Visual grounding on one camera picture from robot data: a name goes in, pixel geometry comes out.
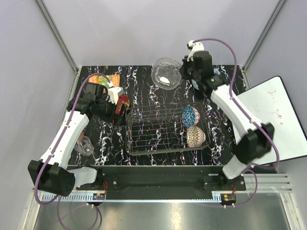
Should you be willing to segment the red floral plate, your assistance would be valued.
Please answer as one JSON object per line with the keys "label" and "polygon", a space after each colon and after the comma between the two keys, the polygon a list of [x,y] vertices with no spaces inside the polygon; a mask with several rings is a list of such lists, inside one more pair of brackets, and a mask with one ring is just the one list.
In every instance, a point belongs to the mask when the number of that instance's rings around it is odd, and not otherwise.
{"label": "red floral plate", "polygon": [[120,115],[120,112],[122,110],[122,108],[125,106],[129,107],[130,106],[130,100],[126,95],[121,95],[118,98],[118,102],[117,102],[117,106],[116,106],[116,110],[115,110],[115,114]]}

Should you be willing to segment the clear glass bowl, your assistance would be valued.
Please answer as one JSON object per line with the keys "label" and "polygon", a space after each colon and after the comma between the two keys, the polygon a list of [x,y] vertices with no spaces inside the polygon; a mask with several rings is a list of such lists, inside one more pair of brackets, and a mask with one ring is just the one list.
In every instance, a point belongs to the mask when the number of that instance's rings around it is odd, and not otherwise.
{"label": "clear glass bowl", "polygon": [[152,68],[153,83],[164,90],[175,89],[182,80],[180,68],[181,64],[174,59],[165,57],[158,59]]}

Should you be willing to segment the blue triangle pattern bowl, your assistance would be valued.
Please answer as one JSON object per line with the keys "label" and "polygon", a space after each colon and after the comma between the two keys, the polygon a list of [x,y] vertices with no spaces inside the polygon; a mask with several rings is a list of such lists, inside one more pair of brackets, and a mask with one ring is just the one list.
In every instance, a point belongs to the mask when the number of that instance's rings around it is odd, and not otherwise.
{"label": "blue triangle pattern bowl", "polygon": [[182,123],[186,128],[196,126],[200,120],[199,111],[190,105],[186,106],[182,112]]}

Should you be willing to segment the wire dish rack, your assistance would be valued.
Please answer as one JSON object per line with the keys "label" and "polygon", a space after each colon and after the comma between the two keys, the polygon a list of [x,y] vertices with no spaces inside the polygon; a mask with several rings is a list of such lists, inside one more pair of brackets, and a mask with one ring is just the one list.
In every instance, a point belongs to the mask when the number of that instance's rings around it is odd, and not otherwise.
{"label": "wire dish rack", "polygon": [[[195,148],[188,146],[188,128],[182,123],[182,112],[188,105],[199,111],[200,120],[196,126],[206,135],[204,143]],[[209,144],[209,130],[200,103],[154,104],[131,108],[127,112],[126,150],[129,155],[202,150]]]}

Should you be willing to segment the beige patterned bowl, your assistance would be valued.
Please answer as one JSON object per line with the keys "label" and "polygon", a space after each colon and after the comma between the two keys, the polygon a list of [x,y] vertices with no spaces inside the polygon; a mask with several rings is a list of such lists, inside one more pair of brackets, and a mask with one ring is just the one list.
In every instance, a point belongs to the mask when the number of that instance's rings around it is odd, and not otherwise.
{"label": "beige patterned bowl", "polygon": [[190,148],[201,146],[206,140],[205,133],[197,126],[190,126],[187,130],[187,144]]}

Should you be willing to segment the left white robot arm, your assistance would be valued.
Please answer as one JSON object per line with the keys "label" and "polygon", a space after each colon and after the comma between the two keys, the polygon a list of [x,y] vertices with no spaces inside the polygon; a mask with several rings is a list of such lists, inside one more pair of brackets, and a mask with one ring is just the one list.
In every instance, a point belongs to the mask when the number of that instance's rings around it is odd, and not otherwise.
{"label": "left white robot arm", "polygon": [[28,171],[35,191],[68,196],[76,187],[88,184],[97,190],[103,186],[103,177],[92,167],[68,170],[72,150],[84,128],[93,117],[115,126],[124,124],[129,99],[123,88],[86,83],[67,107],[64,121],[51,145],[40,160],[30,161]]}

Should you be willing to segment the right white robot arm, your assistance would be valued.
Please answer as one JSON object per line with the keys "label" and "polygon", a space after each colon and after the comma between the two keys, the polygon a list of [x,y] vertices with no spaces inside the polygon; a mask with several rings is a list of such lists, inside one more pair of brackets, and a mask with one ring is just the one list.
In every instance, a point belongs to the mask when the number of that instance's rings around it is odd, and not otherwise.
{"label": "right white robot arm", "polygon": [[208,51],[191,51],[183,58],[179,72],[182,78],[195,82],[197,89],[223,110],[239,134],[233,156],[218,177],[219,187],[228,190],[254,160],[271,151],[274,126],[257,119],[233,93],[230,84],[214,73]]}

